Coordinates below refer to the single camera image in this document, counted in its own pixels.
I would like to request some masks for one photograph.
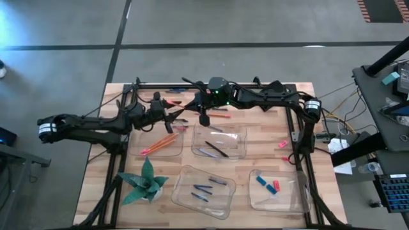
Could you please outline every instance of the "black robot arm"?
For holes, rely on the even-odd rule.
[[[101,144],[107,148],[108,153],[118,152],[122,147],[121,135],[129,134],[132,129],[143,130],[144,127],[154,125],[158,121],[165,121],[166,130],[172,133],[171,123],[183,110],[167,113],[166,109],[172,108],[166,100],[160,99],[156,92],[149,102],[150,108],[137,101],[132,95],[130,105],[121,108],[118,106],[118,114],[114,118],[93,118],[72,114],[60,114],[48,118],[39,119],[39,138],[43,143],[53,143],[63,139],[85,141],[91,144]]]
[[[212,77],[207,86],[202,82],[192,82],[185,78],[183,80],[199,88],[199,92],[185,109],[199,112],[201,125],[206,127],[210,125],[206,110],[223,105],[232,105],[237,109],[260,106],[264,111],[274,106],[289,107],[305,122],[305,128],[298,137],[297,152],[314,151],[314,126],[321,117],[321,101],[317,98],[304,92],[291,91],[279,81],[272,82],[260,92],[255,92],[235,82],[228,82],[222,77]],[[301,100],[304,101],[304,108],[300,106]]]

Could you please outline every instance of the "butcher block tabletop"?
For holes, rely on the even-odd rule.
[[[304,91],[314,95],[313,84],[310,82],[292,83],[298,91]],[[106,86],[102,103],[107,102],[122,92],[124,84],[108,84]],[[139,89],[139,96],[144,100],[153,97],[154,92],[160,92],[162,98],[172,101],[182,101],[182,105],[194,98],[195,89],[189,89],[182,93],[166,93],[166,89]],[[305,227],[302,213],[288,213],[278,211],[259,211],[251,206],[249,199],[249,175],[252,170],[295,172],[295,166],[284,161],[282,157],[288,157],[291,152],[288,122],[285,108],[273,107],[263,112],[259,107],[248,110],[238,110],[232,106],[226,106],[228,111],[209,111],[217,114],[230,114],[231,118],[210,117],[212,125],[232,124],[236,127],[245,127],[247,130],[247,151],[243,159],[221,160],[211,157],[202,157],[192,152],[192,138],[195,124],[199,123],[199,116],[192,111],[185,111],[179,118],[185,118],[189,122],[181,137],[180,147],[175,148],[176,156],[158,157],[152,154],[149,157],[155,176],[167,176],[169,179],[163,186],[163,194],[151,204],[148,201],[138,200],[134,203],[122,205],[122,200],[132,190],[128,183],[123,183],[121,190],[121,204],[118,210],[118,228],[275,228],[275,227]],[[109,102],[100,109],[100,116],[111,118],[116,116],[118,108],[115,100]],[[295,129],[298,130],[295,114],[292,112]],[[150,133],[134,130],[129,138],[128,155],[125,166],[126,173],[141,174],[144,157],[139,156],[142,141],[157,136],[158,140],[164,135],[163,123],[157,123]],[[323,131],[321,122],[316,124],[315,132]],[[289,144],[279,148],[282,141]],[[327,150],[326,144],[316,143],[317,147]],[[104,148],[100,145],[92,145],[89,158],[101,153]],[[101,198],[110,155],[103,155],[92,160],[85,169],[84,181],[75,212],[74,224],[83,221]],[[346,216],[339,194],[334,169],[330,155],[319,150],[311,154],[318,193],[342,222],[346,223]],[[172,202],[171,196],[175,183],[183,166],[189,165],[210,174],[235,181],[236,190],[231,200],[230,213],[224,220],[205,215],[198,211],[177,205]],[[106,222],[109,222],[112,211],[113,195],[107,207]],[[310,210],[313,223],[316,223],[314,206]]]

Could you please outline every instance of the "clear plastic tray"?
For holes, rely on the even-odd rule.
[[[209,178],[224,181],[226,185],[211,182]],[[194,185],[212,186],[213,188],[203,188],[211,192],[212,195],[194,188]],[[195,197],[192,192],[205,196],[208,202]],[[179,178],[176,180],[172,193],[172,202],[224,220],[230,214],[231,198],[235,192],[236,183],[234,180],[222,178],[186,165],[182,167]]]
[[[266,181],[265,186],[256,180],[257,176]],[[269,184],[274,187],[274,181],[279,182],[280,191],[273,195],[266,186]],[[305,188],[304,192],[300,192],[299,183]],[[249,197],[251,206],[262,211],[307,213],[312,202],[307,177],[303,172],[253,170],[250,172]]]
[[[228,157],[224,157],[205,141],[223,151]],[[243,126],[232,124],[194,126],[192,152],[196,155],[227,160],[241,159],[246,155],[246,145],[247,129]]]
[[[181,123],[171,124],[173,132],[177,133],[178,135],[175,138],[175,141],[163,148],[154,151],[153,153],[148,154],[148,157],[173,157],[177,156],[181,153],[183,149],[183,136],[185,131],[177,129],[177,127],[183,127]],[[143,157],[141,156],[141,151],[148,149],[152,144],[155,144],[159,140],[167,137],[169,133],[167,133],[165,124],[164,123],[156,123],[153,130],[150,132],[140,132],[137,133],[133,132],[133,135],[136,137],[131,137],[133,140],[131,142],[132,151],[129,151],[129,154]]]

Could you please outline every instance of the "keyboard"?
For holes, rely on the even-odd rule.
[[[375,175],[373,183],[389,213],[409,211],[409,174]]]

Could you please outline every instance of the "concrete floor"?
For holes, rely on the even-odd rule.
[[[68,227],[81,189],[89,144],[41,144],[36,120],[53,114],[84,114],[98,106],[112,50],[4,50],[2,46],[113,45],[125,0],[0,0],[0,59],[8,76],[0,81],[0,126],[19,135],[16,148],[52,159],[33,166],[10,229]],[[123,44],[211,42],[366,42],[402,40],[409,24],[365,23],[355,0],[132,0]],[[352,82],[351,69],[370,64],[391,47],[121,50],[113,82],[207,81],[313,82],[320,96]],[[323,99],[334,108],[350,86]],[[337,114],[343,116],[353,97]],[[364,108],[359,105],[354,114]],[[373,123],[370,115],[351,121]],[[340,184],[348,222],[357,227],[406,229],[400,215],[369,209],[372,183]]]

